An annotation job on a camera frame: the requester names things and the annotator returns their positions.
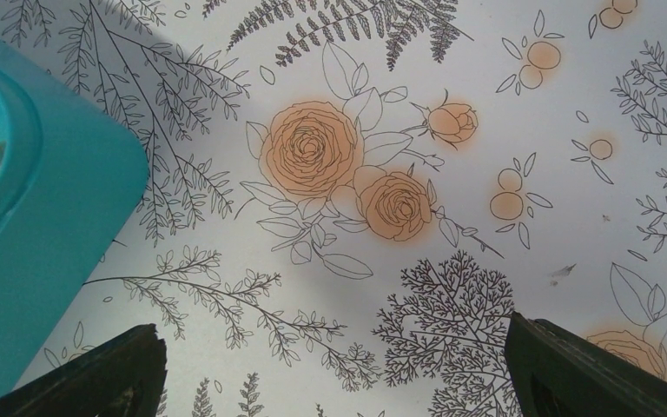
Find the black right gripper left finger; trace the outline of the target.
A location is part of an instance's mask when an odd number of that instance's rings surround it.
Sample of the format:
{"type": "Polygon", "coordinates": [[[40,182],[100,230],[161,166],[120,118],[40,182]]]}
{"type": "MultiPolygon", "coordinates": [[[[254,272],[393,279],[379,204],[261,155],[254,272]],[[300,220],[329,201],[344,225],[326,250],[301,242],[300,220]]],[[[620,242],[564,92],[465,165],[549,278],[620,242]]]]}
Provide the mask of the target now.
{"type": "Polygon", "coordinates": [[[155,416],[166,377],[166,341],[137,325],[0,397],[0,416],[155,416]]]}

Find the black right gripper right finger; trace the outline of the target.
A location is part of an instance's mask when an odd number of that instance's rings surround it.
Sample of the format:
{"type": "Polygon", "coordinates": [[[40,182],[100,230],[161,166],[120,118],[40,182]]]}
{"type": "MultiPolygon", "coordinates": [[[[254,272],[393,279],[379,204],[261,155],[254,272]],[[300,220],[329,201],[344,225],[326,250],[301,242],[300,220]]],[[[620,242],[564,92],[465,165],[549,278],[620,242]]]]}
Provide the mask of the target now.
{"type": "Polygon", "coordinates": [[[667,354],[627,331],[583,339],[513,313],[505,360],[524,416],[667,416],[667,354]]]}

